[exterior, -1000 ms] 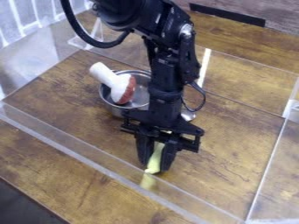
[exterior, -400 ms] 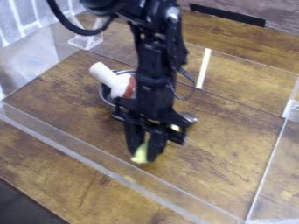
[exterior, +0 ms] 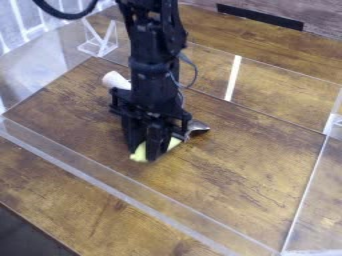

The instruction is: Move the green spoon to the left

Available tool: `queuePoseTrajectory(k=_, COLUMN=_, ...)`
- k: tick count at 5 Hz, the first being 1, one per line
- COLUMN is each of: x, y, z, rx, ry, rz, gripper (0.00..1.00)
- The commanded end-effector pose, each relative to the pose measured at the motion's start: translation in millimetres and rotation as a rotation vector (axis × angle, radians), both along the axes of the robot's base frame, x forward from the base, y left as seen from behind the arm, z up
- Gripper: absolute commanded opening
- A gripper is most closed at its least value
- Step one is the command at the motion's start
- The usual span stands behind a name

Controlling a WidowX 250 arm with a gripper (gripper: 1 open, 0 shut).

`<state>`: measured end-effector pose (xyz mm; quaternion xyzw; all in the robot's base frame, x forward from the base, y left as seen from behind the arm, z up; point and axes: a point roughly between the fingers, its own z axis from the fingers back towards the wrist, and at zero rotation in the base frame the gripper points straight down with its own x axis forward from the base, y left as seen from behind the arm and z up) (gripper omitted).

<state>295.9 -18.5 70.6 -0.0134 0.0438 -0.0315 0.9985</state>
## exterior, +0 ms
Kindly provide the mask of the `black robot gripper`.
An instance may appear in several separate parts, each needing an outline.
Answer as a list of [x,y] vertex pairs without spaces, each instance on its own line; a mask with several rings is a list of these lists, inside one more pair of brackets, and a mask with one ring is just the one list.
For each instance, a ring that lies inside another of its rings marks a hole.
[[180,60],[160,64],[132,62],[132,65],[132,89],[109,88],[110,108],[122,118],[130,152],[146,141],[146,156],[153,162],[168,151],[172,133],[188,132],[193,116],[185,110]]

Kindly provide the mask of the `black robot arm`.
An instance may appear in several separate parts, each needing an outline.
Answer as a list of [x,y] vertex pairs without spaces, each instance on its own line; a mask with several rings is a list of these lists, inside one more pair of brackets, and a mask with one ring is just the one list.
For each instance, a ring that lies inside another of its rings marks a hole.
[[186,137],[193,119],[180,88],[180,53],[188,32],[178,0],[117,0],[132,42],[132,87],[111,88],[110,111],[121,116],[129,150],[146,147],[156,161],[174,137]]

